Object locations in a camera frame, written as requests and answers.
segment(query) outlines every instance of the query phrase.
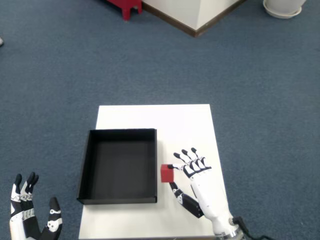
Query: blue carpet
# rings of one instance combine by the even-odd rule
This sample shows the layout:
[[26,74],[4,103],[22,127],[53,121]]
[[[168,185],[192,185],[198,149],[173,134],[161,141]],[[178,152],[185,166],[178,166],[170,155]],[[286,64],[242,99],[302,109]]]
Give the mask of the blue carpet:
[[320,239],[319,28],[315,0],[290,20],[248,0],[199,38],[147,12],[123,22],[101,0],[0,1],[1,239],[12,182],[31,171],[40,226],[56,195],[60,239],[78,239],[99,105],[200,103],[211,104],[233,215],[254,235]]

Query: brown baseboard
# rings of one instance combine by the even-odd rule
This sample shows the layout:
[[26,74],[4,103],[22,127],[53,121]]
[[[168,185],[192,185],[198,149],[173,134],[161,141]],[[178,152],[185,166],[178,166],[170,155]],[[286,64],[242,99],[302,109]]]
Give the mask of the brown baseboard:
[[198,37],[205,33],[210,27],[212,27],[214,24],[216,24],[220,19],[222,19],[224,16],[232,12],[234,9],[236,9],[239,5],[244,3],[246,0],[239,0],[232,4],[230,7],[222,11],[220,14],[212,18],[210,21],[208,21],[206,24],[204,24],[199,29],[195,30],[192,27],[189,27],[185,25],[184,23],[172,18],[171,16],[165,14],[164,12],[154,8],[153,6],[150,6],[149,4],[142,2],[142,8],[146,10],[147,12],[157,16],[158,18],[164,20],[165,22],[169,23],[170,25],[176,27],[177,29],[180,29],[184,31],[186,34],[189,34],[192,37]]

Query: pot base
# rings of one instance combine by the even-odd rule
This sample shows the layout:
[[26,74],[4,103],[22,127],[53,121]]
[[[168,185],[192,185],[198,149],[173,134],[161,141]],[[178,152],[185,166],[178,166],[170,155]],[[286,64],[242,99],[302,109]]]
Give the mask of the pot base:
[[292,14],[284,14],[284,13],[279,13],[279,12],[275,12],[273,10],[270,10],[267,5],[266,5],[267,0],[263,0],[263,6],[266,10],[266,12],[271,15],[272,17],[278,18],[278,19],[290,19],[293,18],[294,16],[297,16],[298,14],[301,13],[302,11],[302,7],[299,8],[298,11],[292,13]]

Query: black cable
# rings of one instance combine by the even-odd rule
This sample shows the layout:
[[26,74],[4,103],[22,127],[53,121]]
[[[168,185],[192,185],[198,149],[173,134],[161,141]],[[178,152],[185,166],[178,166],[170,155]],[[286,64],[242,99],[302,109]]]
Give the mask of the black cable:
[[266,235],[262,235],[262,236],[260,236],[260,237],[253,237],[253,236],[251,236],[250,233],[249,233],[249,230],[248,230],[248,228],[246,227],[245,222],[244,222],[244,220],[242,219],[241,216],[236,216],[236,217],[232,218],[232,222],[233,222],[234,224],[238,224],[239,227],[241,228],[241,230],[243,231],[243,233],[244,233],[245,235],[247,235],[248,238],[250,238],[250,239],[252,239],[252,240],[262,240],[262,239],[275,240],[274,238],[269,237],[269,236],[266,236]]

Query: red stool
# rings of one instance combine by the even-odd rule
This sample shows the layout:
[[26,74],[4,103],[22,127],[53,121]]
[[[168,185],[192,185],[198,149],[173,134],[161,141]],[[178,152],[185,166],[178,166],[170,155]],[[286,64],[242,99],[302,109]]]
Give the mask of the red stool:
[[138,13],[142,13],[142,0],[108,0],[122,9],[122,17],[125,21],[130,19],[130,10],[133,7],[138,8]]

